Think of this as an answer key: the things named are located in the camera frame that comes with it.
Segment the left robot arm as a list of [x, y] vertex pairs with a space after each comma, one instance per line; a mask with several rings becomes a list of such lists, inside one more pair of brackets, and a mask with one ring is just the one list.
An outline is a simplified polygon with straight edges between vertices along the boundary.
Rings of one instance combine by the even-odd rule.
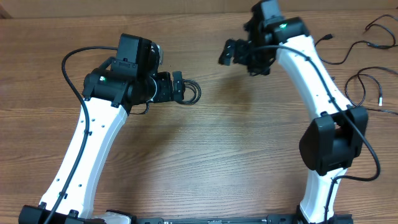
[[159, 72], [163, 52], [149, 39], [122, 34], [116, 55], [87, 74], [76, 92], [80, 117], [63, 162], [38, 206], [23, 206], [19, 223], [134, 223], [115, 210], [93, 215], [95, 193], [109, 150], [135, 105], [181, 102], [180, 72]]

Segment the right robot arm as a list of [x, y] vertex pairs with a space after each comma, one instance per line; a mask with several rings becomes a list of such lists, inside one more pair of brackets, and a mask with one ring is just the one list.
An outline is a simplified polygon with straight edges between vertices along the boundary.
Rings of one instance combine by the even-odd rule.
[[363, 146], [368, 114], [339, 91], [323, 66], [309, 30], [299, 17], [286, 19], [277, 1], [259, 1], [244, 28], [247, 40], [235, 44], [234, 63], [251, 74], [268, 75], [278, 62], [287, 72], [308, 110], [310, 124], [299, 151], [308, 168], [305, 195], [297, 208], [299, 223], [352, 223], [351, 215], [333, 211], [346, 171]]

